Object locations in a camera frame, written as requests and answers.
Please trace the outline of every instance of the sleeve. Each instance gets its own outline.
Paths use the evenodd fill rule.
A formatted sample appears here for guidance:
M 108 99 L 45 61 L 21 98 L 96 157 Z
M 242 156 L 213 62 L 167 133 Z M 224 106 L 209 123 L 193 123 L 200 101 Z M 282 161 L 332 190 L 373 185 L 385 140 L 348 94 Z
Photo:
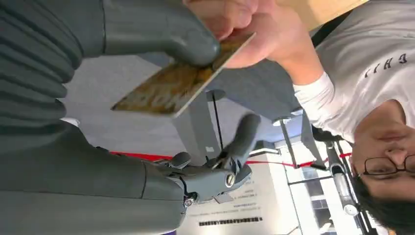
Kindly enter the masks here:
M 295 96 L 315 127 L 325 129 L 342 107 L 342 97 L 326 72 L 317 81 L 308 85 L 294 85 Z

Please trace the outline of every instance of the gray robotic arm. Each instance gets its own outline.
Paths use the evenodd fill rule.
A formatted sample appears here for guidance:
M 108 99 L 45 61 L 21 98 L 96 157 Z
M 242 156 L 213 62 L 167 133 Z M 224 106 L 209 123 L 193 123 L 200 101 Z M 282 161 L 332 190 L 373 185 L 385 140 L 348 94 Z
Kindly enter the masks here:
M 212 61 L 218 42 L 179 1 L 0 0 L 0 24 L 0 234 L 162 234 L 180 225 L 186 199 L 246 180 L 252 135 L 219 162 L 178 169 L 94 148 L 59 120 L 62 84 L 83 58 L 164 50 Z

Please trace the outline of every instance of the gold card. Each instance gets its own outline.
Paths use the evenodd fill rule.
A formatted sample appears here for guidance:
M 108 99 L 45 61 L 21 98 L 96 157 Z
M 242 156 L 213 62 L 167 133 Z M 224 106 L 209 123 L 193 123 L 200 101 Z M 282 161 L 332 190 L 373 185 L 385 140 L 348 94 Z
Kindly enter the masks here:
M 112 107 L 152 115 L 179 116 L 197 95 L 222 71 L 226 62 L 252 38 L 235 37 L 221 43 L 221 53 L 205 68 L 176 62 L 160 70 Z

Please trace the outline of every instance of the red rope barrier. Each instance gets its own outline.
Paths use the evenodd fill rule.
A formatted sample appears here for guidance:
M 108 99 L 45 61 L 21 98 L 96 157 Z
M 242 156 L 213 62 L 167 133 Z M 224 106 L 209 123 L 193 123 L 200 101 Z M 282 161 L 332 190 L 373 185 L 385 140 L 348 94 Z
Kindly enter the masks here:
M 141 159 L 145 159 L 148 161 L 158 161 L 158 160 L 170 160 L 173 157 L 171 156 L 164 156 L 164 155 L 153 155 L 153 154 L 141 154 L 141 153 L 124 153 L 124 152 L 111 152 L 113 154 L 122 154 L 122 155 L 126 155 L 126 156 L 130 156 L 130 157 L 134 157 L 134 158 L 141 158 Z M 345 158 L 345 157 L 349 157 L 351 156 L 351 153 L 345 153 L 345 154 L 340 154 L 340 158 Z M 314 161 L 312 162 L 306 162 L 306 163 L 302 163 L 300 164 L 300 168 L 301 167 L 307 167 L 307 166 L 311 166 L 314 163 Z M 280 164 L 280 165 L 284 165 L 284 166 L 290 166 L 290 167 L 294 167 L 293 164 L 290 163 L 277 163 L 277 162 L 268 162 L 268 161 L 247 161 L 247 164 Z

